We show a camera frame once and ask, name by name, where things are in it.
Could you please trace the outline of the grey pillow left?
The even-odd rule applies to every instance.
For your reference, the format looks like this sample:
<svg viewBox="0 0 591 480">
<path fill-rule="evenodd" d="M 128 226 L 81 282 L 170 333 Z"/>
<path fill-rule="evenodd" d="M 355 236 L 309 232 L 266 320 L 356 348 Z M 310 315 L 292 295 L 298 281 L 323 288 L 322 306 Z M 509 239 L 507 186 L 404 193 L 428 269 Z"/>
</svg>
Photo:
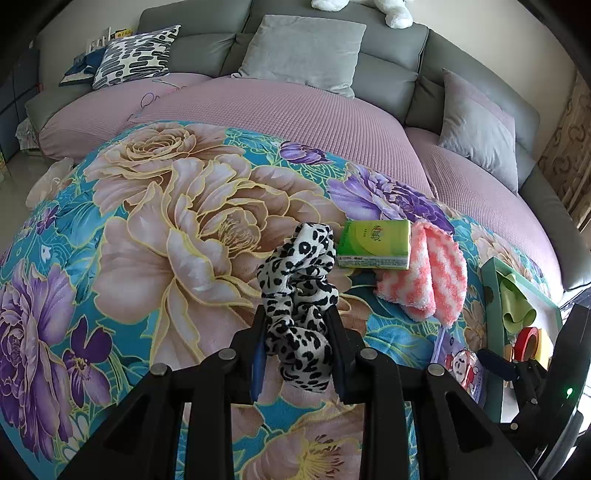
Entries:
<svg viewBox="0 0 591 480">
<path fill-rule="evenodd" d="M 366 29 L 361 23 L 330 18 L 266 15 L 232 76 L 304 85 L 353 98 Z"/>
</svg>

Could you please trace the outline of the dark cabinet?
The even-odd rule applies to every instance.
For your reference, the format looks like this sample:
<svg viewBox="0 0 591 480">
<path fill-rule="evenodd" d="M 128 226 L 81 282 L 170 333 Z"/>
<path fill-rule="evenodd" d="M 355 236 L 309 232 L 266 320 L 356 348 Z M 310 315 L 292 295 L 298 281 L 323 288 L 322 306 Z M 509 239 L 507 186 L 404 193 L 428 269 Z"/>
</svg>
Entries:
<svg viewBox="0 0 591 480">
<path fill-rule="evenodd" d="M 19 150 L 15 136 L 18 125 L 26 118 L 25 104 L 39 93 L 39 50 L 26 50 L 1 85 L 0 144 L 8 162 Z"/>
</svg>

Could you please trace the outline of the pink sofa seat cover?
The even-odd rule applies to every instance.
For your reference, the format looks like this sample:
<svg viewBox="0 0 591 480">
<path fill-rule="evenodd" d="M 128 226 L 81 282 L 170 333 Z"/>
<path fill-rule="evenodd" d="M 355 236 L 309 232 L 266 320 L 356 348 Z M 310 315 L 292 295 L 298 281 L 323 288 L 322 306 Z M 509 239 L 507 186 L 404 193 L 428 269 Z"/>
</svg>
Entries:
<svg viewBox="0 0 591 480">
<path fill-rule="evenodd" d="M 436 134 L 403 127 L 360 99 L 296 84 L 170 74 L 81 95 L 41 127 L 43 154 L 80 160 L 122 131 L 158 120 L 242 128 L 307 144 L 360 163 L 436 197 L 525 253 L 550 296 L 563 294 L 547 229 L 525 201 L 470 160 L 444 149 Z"/>
</svg>

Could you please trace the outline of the purple cartoon tissue pack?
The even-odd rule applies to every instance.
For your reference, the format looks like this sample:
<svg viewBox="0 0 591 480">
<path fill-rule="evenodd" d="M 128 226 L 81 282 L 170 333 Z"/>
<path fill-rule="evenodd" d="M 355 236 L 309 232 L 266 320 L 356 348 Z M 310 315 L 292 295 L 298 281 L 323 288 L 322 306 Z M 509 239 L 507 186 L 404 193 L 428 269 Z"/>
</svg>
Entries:
<svg viewBox="0 0 591 480">
<path fill-rule="evenodd" d="M 484 405 L 484 368 L 477 355 L 468 349 L 454 329 L 439 328 L 431 362 L 442 365 L 477 404 Z"/>
</svg>

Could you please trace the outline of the grey purple pillow right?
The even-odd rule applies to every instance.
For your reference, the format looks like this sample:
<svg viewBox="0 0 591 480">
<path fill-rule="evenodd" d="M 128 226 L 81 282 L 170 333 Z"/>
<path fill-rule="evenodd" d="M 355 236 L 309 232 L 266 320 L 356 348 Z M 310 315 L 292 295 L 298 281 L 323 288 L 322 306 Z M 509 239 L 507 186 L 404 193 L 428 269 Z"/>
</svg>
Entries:
<svg viewBox="0 0 591 480">
<path fill-rule="evenodd" d="M 515 120 L 473 84 L 444 70 L 444 115 L 438 145 L 518 191 Z"/>
</svg>

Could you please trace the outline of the green tissue pack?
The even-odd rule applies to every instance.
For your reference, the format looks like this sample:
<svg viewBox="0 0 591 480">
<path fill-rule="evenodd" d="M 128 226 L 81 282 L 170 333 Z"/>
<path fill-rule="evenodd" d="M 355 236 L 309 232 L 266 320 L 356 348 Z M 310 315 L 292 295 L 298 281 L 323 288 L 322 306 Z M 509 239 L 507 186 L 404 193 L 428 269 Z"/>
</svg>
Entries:
<svg viewBox="0 0 591 480">
<path fill-rule="evenodd" d="M 408 270 L 410 255 L 408 220 L 348 221 L 337 248 L 342 268 Z"/>
</svg>

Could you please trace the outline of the floral quilted blanket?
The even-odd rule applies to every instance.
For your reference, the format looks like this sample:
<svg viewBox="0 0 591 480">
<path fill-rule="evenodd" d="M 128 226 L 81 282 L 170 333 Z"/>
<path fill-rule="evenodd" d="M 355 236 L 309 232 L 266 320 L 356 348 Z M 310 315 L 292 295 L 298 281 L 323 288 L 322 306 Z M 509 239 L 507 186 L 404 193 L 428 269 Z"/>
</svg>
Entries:
<svg viewBox="0 0 591 480">
<path fill-rule="evenodd" d="M 456 330 L 471 349 L 488 260 L 548 287 L 533 250 L 499 229 L 304 144 L 161 122 L 89 154 L 1 259 L 1 427 L 18 456 L 56 478 L 153 364 L 197 365 L 249 327 L 257 267 L 298 225 L 362 219 L 453 236 L 468 267 Z"/>
</svg>

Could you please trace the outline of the husky plush toy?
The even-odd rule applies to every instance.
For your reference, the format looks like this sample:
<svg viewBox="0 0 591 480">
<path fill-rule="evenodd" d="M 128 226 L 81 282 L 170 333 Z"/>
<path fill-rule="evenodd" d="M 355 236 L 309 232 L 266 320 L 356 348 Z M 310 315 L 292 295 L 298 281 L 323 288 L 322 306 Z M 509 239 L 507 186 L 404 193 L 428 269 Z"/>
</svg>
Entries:
<svg viewBox="0 0 591 480">
<path fill-rule="evenodd" d="M 414 24 L 413 16 L 405 0 L 312 0 L 311 7 L 321 11 L 339 12 L 349 3 L 356 3 L 380 11 L 386 24 L 392 29 L 407 29 Z"/>
</svg>

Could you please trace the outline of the pink white fluffy cloth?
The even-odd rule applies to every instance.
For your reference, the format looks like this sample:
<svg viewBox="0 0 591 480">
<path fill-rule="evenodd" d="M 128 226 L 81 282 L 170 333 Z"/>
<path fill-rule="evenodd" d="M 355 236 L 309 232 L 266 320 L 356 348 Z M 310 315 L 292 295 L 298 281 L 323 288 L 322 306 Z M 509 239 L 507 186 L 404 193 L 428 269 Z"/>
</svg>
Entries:
<svg viewBox="0 0 591 480">
<path fill-rule="evenodd" d="M 379 270 L 376 295 L 399 305 L 417 323 L 435 318 L 449 329 L 458 320 L 468 290 L 465 257 L 452 236 L 421 220 L 411 227 L 407 270 Z"/>
</svg>

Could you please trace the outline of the green cloth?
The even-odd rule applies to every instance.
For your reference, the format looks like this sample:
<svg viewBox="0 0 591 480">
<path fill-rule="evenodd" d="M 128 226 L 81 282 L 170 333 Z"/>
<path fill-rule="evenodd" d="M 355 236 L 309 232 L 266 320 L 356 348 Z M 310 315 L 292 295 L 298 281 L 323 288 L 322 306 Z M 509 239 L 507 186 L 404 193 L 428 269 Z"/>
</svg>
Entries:
<svg viewBox="0 0 591 480">
<path fill-rule="evenodd" d="M 498 273 L 497 279 L 504 328 L 509 334 L 516 335 L 524 327 L 533 325 L 537 312 L 518 287 L 513 274 L 504 276 Z"/>
</svg>

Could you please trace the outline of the grey sofa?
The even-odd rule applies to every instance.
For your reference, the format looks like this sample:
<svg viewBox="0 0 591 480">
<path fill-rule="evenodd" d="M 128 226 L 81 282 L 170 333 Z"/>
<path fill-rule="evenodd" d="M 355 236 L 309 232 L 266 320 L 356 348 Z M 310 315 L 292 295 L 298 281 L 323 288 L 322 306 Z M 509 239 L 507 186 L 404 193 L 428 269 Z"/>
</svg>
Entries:
<svg viewBox="0 0 591 480">
<path fill-rule="evenodd" d="M 144 10 L 142 33 L 180 25 L 170 49 L 170 74 L 211 79 L 238 71 L 260 21 L 266 15 L 320 17 L 367 26 L 353 77 L 355 96 L 394 116 L 403 127 L 439 137 L 444 115 L 443 71 L 473 84 L 515 120 L 518 191 L 547 229 L 557 255 L 563 293 L 590 283 L 590 253 L 585 240 L 533 159 L 538 111 L 499 76 L 450 41 L 423 25 L 389 28 L 379 11 L 360 4 L 329 13 L 307 1 L 180 1 Z M 58 109 L 93 90 L 88 85 L 55 87 L 28 101 L 26 111 L 37 135 Z"/>
</svg>

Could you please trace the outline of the leopard print scrunchie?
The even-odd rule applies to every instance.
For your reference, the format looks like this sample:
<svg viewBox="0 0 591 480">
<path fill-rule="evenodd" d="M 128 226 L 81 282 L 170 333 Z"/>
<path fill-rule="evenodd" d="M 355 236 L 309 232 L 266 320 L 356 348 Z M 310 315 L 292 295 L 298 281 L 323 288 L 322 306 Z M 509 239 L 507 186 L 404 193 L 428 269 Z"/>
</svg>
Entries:
<svg viewBox="0 0 591 480">
<path fill-rule="evenodd" d="M 264 312 L 266 354 L 280 361 L 283 381 L 321 393 L 331 378 L 332 347 L 325 312 L 339 301 L 329 282 L 335 239 L 327 224 L 304 222 L 257 268 Z"/>
</svg>

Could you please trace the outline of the blue item behind pillow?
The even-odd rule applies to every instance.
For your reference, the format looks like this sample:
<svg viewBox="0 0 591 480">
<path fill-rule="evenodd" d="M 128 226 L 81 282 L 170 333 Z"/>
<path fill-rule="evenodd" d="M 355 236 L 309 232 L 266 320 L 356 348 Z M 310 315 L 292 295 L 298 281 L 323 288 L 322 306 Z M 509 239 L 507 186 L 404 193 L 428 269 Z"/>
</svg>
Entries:
<svg viewBox="0 0 591 480">
<path fill-rule="evenodd" d="M 74 64 L 64 73 L 60 87 L 91 84 L 98 67 L 100 66 L 106 48 L 93 50 L 90 53 L 82 55 Z"/>
</svg>

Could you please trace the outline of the teal white tray box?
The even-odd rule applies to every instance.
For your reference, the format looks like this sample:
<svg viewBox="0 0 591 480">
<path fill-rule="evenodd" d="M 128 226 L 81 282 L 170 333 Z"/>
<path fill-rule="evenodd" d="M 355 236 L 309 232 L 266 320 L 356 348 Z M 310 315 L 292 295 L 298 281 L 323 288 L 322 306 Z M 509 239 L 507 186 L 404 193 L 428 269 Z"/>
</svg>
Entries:
<svg viewBox="0 0 591 480">
<path fill-rule="evenodd" d="M 563 321 L 558 306 L 504 262 L 481 267 L 488 349 L 509 362 L 536 360 L 547 368 Z"/>
</svg>

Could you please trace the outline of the red tape roll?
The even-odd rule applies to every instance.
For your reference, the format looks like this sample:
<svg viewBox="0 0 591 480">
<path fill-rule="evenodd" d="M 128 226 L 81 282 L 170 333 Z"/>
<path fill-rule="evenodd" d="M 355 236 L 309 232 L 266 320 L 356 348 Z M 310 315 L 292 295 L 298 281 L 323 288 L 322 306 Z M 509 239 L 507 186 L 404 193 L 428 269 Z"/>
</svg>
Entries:
<svg viewBox="0 0 591 480">
<path fill-rule="evenodd" d="M 540 350 L 541 330 L 537 327 L 524 327 L 518 334 L 514 346 L 514 359 L 517 362 L 527 362 L 538 359 Z"/>
</svg>

